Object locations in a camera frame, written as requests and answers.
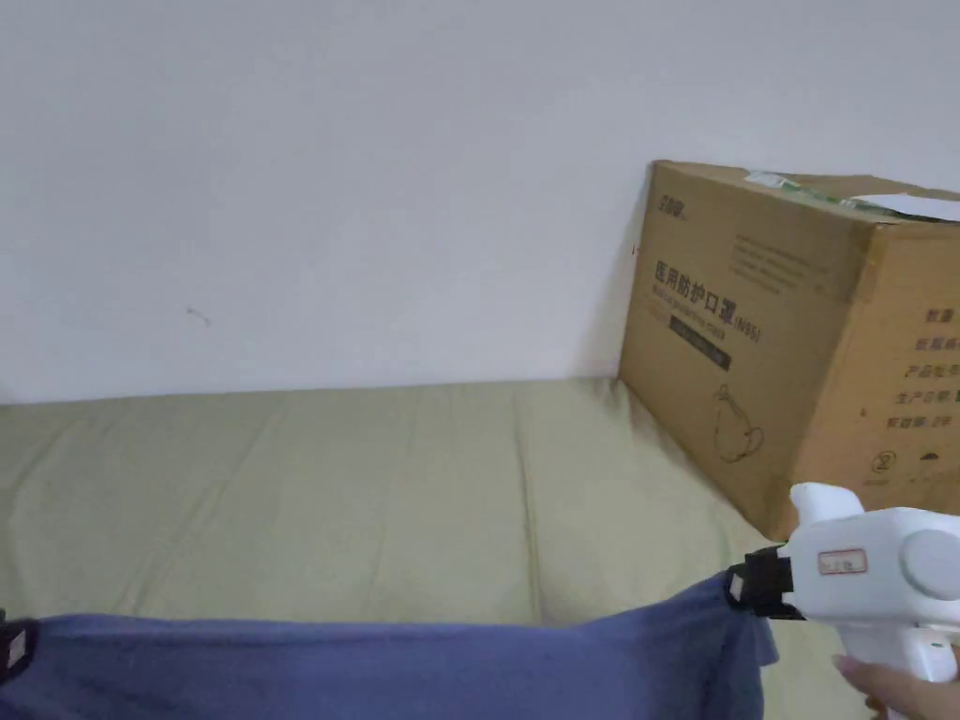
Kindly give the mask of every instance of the blue fabric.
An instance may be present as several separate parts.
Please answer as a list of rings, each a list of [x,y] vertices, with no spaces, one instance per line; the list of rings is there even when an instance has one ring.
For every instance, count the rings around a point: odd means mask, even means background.
[[[570,628],[43,620],[0,718],[759,720],[765,620],[722,578]]]

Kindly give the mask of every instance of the white device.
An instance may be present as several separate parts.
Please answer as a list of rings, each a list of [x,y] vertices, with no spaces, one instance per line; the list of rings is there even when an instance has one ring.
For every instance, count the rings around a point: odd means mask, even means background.
[[[777,549],[793,584],[782,603],[836,627],[852,658],[934,683],[955,680],[949,636],[960,633],[960,517],[867,513],[853,492],[820,483],[796,485],[790,498],[800,525]]]

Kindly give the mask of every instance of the black clip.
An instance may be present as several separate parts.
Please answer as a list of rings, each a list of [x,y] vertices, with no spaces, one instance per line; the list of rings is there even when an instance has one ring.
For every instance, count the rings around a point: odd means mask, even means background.
[[[724,578],[724,595],[735,610],[775,620],[804,620],[800,611],[783,602],[783,594],[793,592],[793,570],[790,559],[777,554],[779,547],[765,547],[747,555],[743,563],[731,565]]]
[[[30,665],[36,652],[39,623],[36,620],[7,620],[0,608],[0,685],[12,680]]]

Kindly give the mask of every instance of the white wall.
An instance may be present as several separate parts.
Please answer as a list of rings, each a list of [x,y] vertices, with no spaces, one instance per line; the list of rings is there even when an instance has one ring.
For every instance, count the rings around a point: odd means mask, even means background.
[[[646,163],[960,188],[958,21],[8,0],[0,399],[613,373]]]

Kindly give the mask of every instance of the cardboard box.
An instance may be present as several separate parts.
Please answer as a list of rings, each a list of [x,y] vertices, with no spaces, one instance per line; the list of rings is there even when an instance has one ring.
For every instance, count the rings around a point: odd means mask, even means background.
[[[620,376],[772,540],[804,481],[960,514],[960,225],[878,193],[960,200],[655,163]]]

